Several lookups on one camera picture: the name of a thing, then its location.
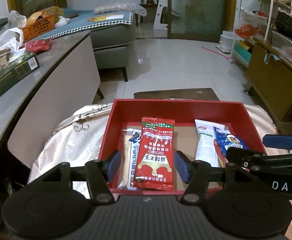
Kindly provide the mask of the white green snack packet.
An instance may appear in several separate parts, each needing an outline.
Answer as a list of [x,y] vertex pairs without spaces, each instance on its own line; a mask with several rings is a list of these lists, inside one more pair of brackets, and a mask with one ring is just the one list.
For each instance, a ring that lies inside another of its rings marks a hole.
[[224,131],[225,125],[195,119],[195,126],[199,138],[195,160],[205,161],[209,163],[211,167],[220,167],[218,155],[214,146],[214,141],[216,139],[214,128],[220,128]]

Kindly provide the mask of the red jujube snack packet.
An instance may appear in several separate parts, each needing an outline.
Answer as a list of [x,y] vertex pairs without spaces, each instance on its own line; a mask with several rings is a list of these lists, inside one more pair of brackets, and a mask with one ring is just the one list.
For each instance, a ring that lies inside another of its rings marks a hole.
[[142,118],[133,187],[156,191],[174,190],[174,125],[175,121],[170,119]]

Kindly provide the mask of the blue snack packet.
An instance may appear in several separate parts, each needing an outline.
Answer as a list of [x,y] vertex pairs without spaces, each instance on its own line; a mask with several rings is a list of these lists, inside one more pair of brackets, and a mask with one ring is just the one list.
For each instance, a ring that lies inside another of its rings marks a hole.
[[214,127],[214,132],[217,143],[224,156],[226,156],[227,150],[231,147],[249,150],[245,142],[241,138],[231,134],[230,131]]

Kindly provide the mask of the yellow cake packet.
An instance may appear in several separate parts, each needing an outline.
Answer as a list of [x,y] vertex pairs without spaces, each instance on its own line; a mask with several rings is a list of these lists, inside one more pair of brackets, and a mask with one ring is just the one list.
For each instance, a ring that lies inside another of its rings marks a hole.
[[132,182],[137,165],[141,129],[137,127],[128,127],[123,129],[123,135],[122,162],[119,169],[117,188],[135,191],[137,188],[133,186]]

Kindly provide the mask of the floral pink tablecloth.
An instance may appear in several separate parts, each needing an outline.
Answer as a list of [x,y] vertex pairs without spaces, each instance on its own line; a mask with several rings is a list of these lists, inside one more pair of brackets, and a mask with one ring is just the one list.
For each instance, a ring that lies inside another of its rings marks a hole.
[[[244,105],[259,137],[275,134],[272,119],[260,106]],[[52,132],[32,164],[27,183],[32,182],[61,162],[72,167],[98,159],[112,103],[86,105],[63,120]],[[292,239],[292,222],[285,235]]]

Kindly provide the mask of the red cardboard box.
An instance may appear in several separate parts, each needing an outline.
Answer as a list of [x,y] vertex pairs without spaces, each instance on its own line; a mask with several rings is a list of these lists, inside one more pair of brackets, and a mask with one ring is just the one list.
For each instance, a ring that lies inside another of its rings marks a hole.
[[99,158],[123,150],[124,129],[140,128],[143,117],[175,120],[174,148],[194,159],[198,145],[195,120],[225,124],[253,151],[265,148],[245,106],[239,102],[116,99],[105,129]]

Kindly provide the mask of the dark wooden stool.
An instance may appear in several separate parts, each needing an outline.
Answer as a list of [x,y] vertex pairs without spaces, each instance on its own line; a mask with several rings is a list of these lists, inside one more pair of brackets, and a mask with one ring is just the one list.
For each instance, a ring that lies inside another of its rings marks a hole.
[[134,99],[185,99],[220,101],[212,88],[187,88],[136,92]]

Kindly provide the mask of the wooden cabinet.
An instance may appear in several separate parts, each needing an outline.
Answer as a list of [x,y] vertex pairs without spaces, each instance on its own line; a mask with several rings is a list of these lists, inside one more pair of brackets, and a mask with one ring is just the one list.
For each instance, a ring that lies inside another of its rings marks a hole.
[[292,133],[292,63],[267,41],[255,41],[245,72],[249,85],[267,107],[279,132]]

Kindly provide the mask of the pink fly swatter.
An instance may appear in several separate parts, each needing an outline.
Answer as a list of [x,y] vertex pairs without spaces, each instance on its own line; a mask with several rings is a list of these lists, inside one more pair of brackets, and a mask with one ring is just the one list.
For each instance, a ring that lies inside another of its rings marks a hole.
[[224,59],[226,59],[227,61],[230,61],[230,60],[231,60],[231,57],[230,57],[230,56],[226,56],[226,55],[224,55],[224,54],[218,53],[218,52],[216,52],[216,51],[214,51],[214,50],[211,50],[211,49],[209,49],[209,48],[206,48],[206,47],[201,47],[201,48],[204,49],[204,50],[206,50],[206,51],[209,51],[209,52],[211,52],[211,53],[213,53],[213,54],[215,54],[215,55],[221,56],[221,57],[223,57]]

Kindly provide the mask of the dark green long box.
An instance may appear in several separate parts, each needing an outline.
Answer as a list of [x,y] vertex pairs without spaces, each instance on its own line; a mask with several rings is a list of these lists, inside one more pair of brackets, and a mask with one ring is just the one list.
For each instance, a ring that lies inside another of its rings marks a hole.
[[35,53],[28,51],[0,70],[0,97],[40,67]]

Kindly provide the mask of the grey sofa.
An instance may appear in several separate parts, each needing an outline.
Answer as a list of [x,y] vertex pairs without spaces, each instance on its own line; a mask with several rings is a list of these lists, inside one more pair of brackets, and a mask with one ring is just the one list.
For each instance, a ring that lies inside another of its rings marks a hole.
[[132,11],[117,11],[97,15],[92,10],[63,10],[64,16],[77,16],[66,25],[53,29],[35,38],[60,38],[89,30],[94,58],[98,69],[120,69],[128,81],[129,46],[136,40],[135,14]]

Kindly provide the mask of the red packet on counter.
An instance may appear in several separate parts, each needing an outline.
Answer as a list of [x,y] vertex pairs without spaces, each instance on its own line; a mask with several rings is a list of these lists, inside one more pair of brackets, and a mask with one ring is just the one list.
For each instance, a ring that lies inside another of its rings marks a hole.
[[21,48],[25,48],[25,52],[33,52],[36,55],[49,51],[52,46],[53,39],[40,39],[35,41],[29,41],[21,46]]

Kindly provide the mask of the orange plastic basket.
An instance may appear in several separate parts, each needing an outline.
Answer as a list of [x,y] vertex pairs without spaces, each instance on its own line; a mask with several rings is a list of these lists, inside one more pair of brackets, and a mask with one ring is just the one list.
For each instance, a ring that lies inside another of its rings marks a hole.
[[23,42],[26,43],[44,33],[47,33],[55,28],[55,16],[49,15],[34,23],[23,27]]

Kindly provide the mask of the white plastic bag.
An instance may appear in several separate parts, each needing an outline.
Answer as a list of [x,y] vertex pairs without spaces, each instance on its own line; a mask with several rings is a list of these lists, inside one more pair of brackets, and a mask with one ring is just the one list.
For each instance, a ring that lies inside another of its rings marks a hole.
[[19,28],[7,29],[0,35],[0,55],[18,50],[24,41],[24,33]]

